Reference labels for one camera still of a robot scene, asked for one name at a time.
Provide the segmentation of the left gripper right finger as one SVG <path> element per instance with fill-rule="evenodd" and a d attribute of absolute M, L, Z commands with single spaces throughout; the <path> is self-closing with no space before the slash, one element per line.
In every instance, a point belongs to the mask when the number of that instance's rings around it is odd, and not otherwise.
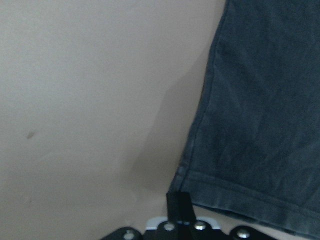
<path fill-rule="evenodd" d="M 191 196 L 188 192 L 178 192 L 178 219 L 181 222 L 196 221 Z"/>

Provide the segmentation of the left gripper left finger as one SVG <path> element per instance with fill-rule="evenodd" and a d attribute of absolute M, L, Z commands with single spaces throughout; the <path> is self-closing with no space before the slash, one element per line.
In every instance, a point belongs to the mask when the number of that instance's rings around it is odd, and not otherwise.
<path fill-rule="evenodd" d="M 175 192 L 166 193 L 167 218 L 170 222 L 178 221 L 178 197 Z"/>

